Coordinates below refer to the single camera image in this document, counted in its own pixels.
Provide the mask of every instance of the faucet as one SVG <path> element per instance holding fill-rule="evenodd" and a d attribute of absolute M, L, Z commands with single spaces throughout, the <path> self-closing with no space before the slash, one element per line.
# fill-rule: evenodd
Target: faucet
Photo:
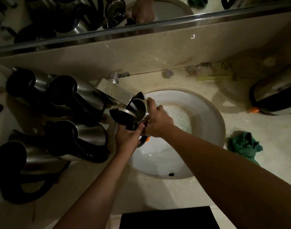
<path fill-rule="evenodd" d="M 101 78 L 101 80 L 98 82 L 96 89 L 105 95 L 116 105 L 117 103 L 124 104 L 127 106 L 132 98 L 134 97 L 134 94 L 129 92 L 128 90 L 121 88 L 118 86 L 118 79 L 122 77 L 128 77 L 131 76 L 129 72 L 124 73 L 117 73 L 115 71 L 112 71 L 109 73 L 109 76 L 107 79 Z"/>

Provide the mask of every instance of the green rag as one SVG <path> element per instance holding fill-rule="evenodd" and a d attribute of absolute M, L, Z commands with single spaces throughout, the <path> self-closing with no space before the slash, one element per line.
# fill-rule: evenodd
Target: green rag
<path fill-rule="evenodd" d="M 255 160 L 255 155 L 257 152 L 262 151 L 263 147 L 259 144 L 259 141 L 256 141 L 251 136 L 250 132 L 244 131 L 241 135 L 229 139 L 228 150 L 240 154 L 246 159 L 259 165 Z"/>
<path fill-rule="evenodd" d="M 190 7 L 205 7 L 208 3 L 208 0 L 188 0 L 188 4 Z"/>

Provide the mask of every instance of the marble countertop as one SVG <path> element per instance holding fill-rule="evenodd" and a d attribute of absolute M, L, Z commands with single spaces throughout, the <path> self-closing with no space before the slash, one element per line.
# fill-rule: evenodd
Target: marble countertop
<path fill-rule="evenodd" d="M 221 112 L 226 137 L 235 131 L 249 131 L 264 150 L 257 153 L 260 165 L 291 184 L 291 115 L 266 116 L 248 113 L 248 90 L 255 80 L 218 82 L 196 81 L 184 69 L 175 69 L 170 79 L 161 72 L 121 78 L 119 85 L 137 93 L 176 89 L 196 92 Z M 54 223 L 79 198 L 108 163 L 78 162 L 71 165 L 49 192 L 35 202 L 12 205 L 0 201 L 0 228 L 43 229 Z M 214 205 L 194 178 L 162 180 L 126 167 L 112 214 L 151 209 L 172 209 Z"/>

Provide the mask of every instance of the reflected hand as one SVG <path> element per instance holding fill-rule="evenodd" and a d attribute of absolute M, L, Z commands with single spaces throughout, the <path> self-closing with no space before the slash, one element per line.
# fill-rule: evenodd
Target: reflected hand
<path fill-rule="evenodd" d="M 156 108 L 155 100 L 148 98 L 150 105 L 149 125 L 145 128 L 145 133 L 153 137 L 162 137 L 168 125 L 174 125 L 173 119 L 166 113 L 162 105 Z"/>
<path fill-rule="evenodd" d="M 138 23 L 149 23 L 155 19 L 154 0 L 137 0 L 132 9 L 132 16 Z"/>
<path fill-rule="evenodd" d="M 119 125 L 115 135 L 117 153 L 132 155 L 140 143 L 139 136 L 144 128 L 144 125 L 139 125 L 135 131 L 130 131 L 126 130 L 124 125 Z"/>

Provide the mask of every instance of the mirror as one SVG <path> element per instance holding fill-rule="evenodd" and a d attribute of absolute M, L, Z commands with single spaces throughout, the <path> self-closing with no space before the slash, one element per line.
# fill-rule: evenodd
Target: mirror
<path fill-rule="evenodd" d="M 288 1 L 0 0 L 0 46 Z"/>

